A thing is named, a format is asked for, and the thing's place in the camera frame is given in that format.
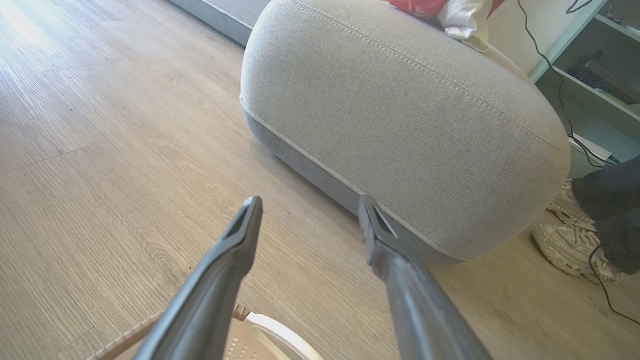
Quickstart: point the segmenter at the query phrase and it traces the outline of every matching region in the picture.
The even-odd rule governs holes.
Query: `laminate flooring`
[[[0,0],[0,359],[82,359],[167,306],[242,201],[239,301],[326,359],[395,359],[356,218],[265,150],[243,48],[164,0]],[[632,359],[640,327],[524,232],[431,271],[497,359]],[[611,286],[640,318],[640,281]]]

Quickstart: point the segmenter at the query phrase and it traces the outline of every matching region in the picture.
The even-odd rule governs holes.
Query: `white sneaker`
[[[571,180],[565,181],[560,194],[547,206],[547,210],[555,214],[565,224],[580,222],[593,225],[595,221],[580,207],[571,187]]]
[[[600,244],[591,224],[542,224],[532,230],[533,238],[545,257],[558,269],[570,275],[583,275],[598,284],[589,267],[589,255]],[[602,249],[593,254],[593,268],[604,284],[614,284],[622,277],[605,258]]]

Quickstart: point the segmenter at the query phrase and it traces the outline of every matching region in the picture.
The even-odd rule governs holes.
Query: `fabric upholstery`
[[[358,214],[358,200],[360,199],[359,193],[348,187],[333,175],[329,174],[329,172],[318,164],[302,155],[301,152],[294,149],[291,145],[282,141],[282,139],[277,137],[276,134],[272,133],[269,129],[252,118],[251,115],[245,113],[244,116],[251,132],[275,156],[278,156],[287,165],[307,178],[311,183],[327,193],[354,215]],[[430,247],[393,218],[390,218],[389,222],[396,230],[398,236],[412,242],[420,255],[419,257],[422,258],[423,261],[440,264],[453,264],[460,262],[460,260],[450,258],[449,256],[446,256]]]
[[[523,230],[568,172],[564,129],[528,80],[382,1],[270,2],[241,103],[458,260]]]

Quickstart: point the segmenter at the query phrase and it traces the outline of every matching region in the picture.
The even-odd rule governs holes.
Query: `gray ottoman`
[[[474,259],[522,231],[568,173],[536,87],[379,0],[273,0],[243,60],[255,136],[356,213],[377,198],[429,260]]]

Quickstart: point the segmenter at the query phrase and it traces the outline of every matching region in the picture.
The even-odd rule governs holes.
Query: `power cord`
[[[613,306],[611,306],[611,300],[609,300],[609,292],[607,291],[607,288],[604,286],[604,283],[602,282],[602,280],[600,279],[600,276],[598,275],[598,272],[593,268],[593,264],[591,262],[591,258],[593,258],[593,254],[596,253],[596,251],[598,251],[598,249],[600,248],[600,246],[602,246],[602,244],[598,244],[598,246],[596,246],[595,249],[593,249],[593,251],[591,252],[591,254],[589,255],[589,267],[591,268],[591,271],[594,273],[594,275],[596,275],[596,279],[598,279],[598,282],[600,283],[600,286],[602,286],[602,289],[604,290],[604,296],[607,297],[607,305],[609,305],[609,309],[611,309],[611,311],[613,311],[614,313],[627,318],[631,321],[633,321],[634,323],[640,325],[640,322],[638,322],[636,319],[631,318],[627,315],[624,315],[623,313],[618,312],[617,310],[615,310],[613,308]]]
[[[572,10],[572,12],[576,12],[577,10],[585,7],[588,3],[589,2],[580,5],[577,9]],[[588,147],[586,147],[582,142],[580,142],[580,140],[576,139],[575,136],[573,135],[573,123],[571,122],[571,119],[569,119],[569,115],[567,115],[566,113],[566,109],[564,108],[564,101],[562,98],[562,87],[564,85],[564,76],[560,75],[560,73],[555,70],[553,65],[551,65],[551,61],[549,61],[549,59],[543,53],[540,52],[540,49],[538,49],[538,42],[533,37],[533,34],[531,33],[531,31],[529,31],[529,16],[527,15],[527,12],[524,10],[524,7],[522,7],[522,3],[520,3],[520,0],[518,0],[518,6],[520,7],[520,9],[522,10],[522,13],[524,14],[524,29],[526,30],[527,34],[533,41],[533,45],[536,48],[536,52],[543,59],[545,59],[545,61],[547,62],[547,65],[549,66],[549,69],[551,69],[551,71],[553,71],[553,73],[560,79],[560,86],[558,87],[558,100],[560,100],[560,108],[562,109],[564,118],[566,119],[567,123],[569,123],[569,133],[567,134],[567,136],[571,138],[576,144],[578,144],[578,146],[580,146],[582,150],[584,150],[584,154],[587,156],[587,162],[589,163],[589,165],[591,165],[592,167],[602,168],[602,166],[600,166],[598,163],[591,162],[591,158],[589,157],[589,154],[591,154],[594,158],[598,158],[598,156],[594,154],[591,150],[589,150]],[[614,163],[610,163],[607,160],[604,160],[604,162],[609,165],[614,165]]]
[[[586,3],[578,6],[577,8],[573,8],[577,3],[578,0],[575,0],[573,2],[573,4],[569,7],[569,9],[567,9],[566,13],[574,13],[578,10],[580,10],[581,8],[587,6],[589,3],[591,2],[591,0],[587,1]],[[529,34],[529,37],[531,38],[531,40],[533,41],[533,45],[536,47],[536,52],[538,53],[538,55],[542,56],[543,59],[545,59],[545,61],[547,62],[547,65],[549,65],[549,68],[551,69],[551,71],[554,72],[554,74],[560,78],[560,86],[558,87],[558,100],[560,100],[560,107],[562,108],[562,112],[564,114],[564,118],[566,119],[566,121],[569,123],[569,133],[567,134],[567,136],[569,136],[573,141],[575,141],[576,144],[578,144],[580,147],[582,147],[582,149],[584,150],[584,154],[587,156],[587,161],[589,162],[589,165],[593,166],[593,167],[599,167],[602,168],[600,165],[598,164],[592,164],[591,163],[591,158],[589,157],[589,154],[593,155],[594,157],[598,157],[596,154],[594,154],[593,152],[591,152],[591,150],[589,150],[586,146],[584,146],[580,140],[576,139],[573,135],[573,124],[571,123],[571,120],[569,119],[569,116],[566,113],[566,110],[564,108],[564,101],[562,100],[562,86],[564,84],[564,76],[560,75],[560,73],[558,73],[558,71],[556,71],[554,69],[554,67],[551,65],[551,61],[549,61],[549,59],[540,52],[540,50],[538,49],[538,43],[536,42],[536,39],[533,37],[533,34],[531,34],[531,31],[529,31],[529,27],[528,27],[528,21],[529,18],[527,16],[527,12],[524,10],[524,8],[522,7],[522,4],[520,3],[520,0],[518,0],[518,6],[520,7],[520,9],[522,10],[522,13],[524,14],[524,29],[527,31],[527,34]],[[615,163],[620,163],[616,158],[614,158],[613,156],[610,157],[610,159],[615,162]],[[612,163],[609,163],[607,160],[604,160],[607,164],[610,165],[614,165]],[[598,273],[596,272],[596,270],[593,268],[593,264],[591,262],[591,259],[593,258],[593,254],[596,253],[596,251],[600,248],[602,244],[598,244],[598,246],[593,249],[593,251],[591,252],[591,254],[589,255],[589,267],[591,268],[591,271],[596,275],[596,279],[598,279],[598,282],[600,283],[602,290],[604,290],[604,295],[607,298],[607,304],[609,305],[609,309],[611,309],[611,311],[613,311],[614,313],[629,319],[631,321],[633,321],[634,323],[640,325],[640,322],[638,322],[636,319],[633,319],[627,315],[624,315],[623,313],[618,312],[617,310],[615,310],[613,308],[613,306],[611,306],[611,300],[609,300],[609,292],[607,291],[607,288],[604,286],[604,283],[602,282],[602,280],[600,279],[600,276],[598,275]]]
[[[566,13],[566,14],[569,14],[569,13],[575,13],[576,11],[578,11],[578,10],[582,9],[583,7],[587,6],[588,4],[591,4],[591,2],[592,2],[592,0],[587,0],[584,4],[582,4],[582,5],[580,5],[580,6],[578,6],[578,7],[576,8],[576,7],[574,7],[574,6],[578,4],[578,0],[575,0],[575,1],[573,2],[573,4],[571,4],[571,6],[569,6],[569,9],[567,9],[565,13]]]

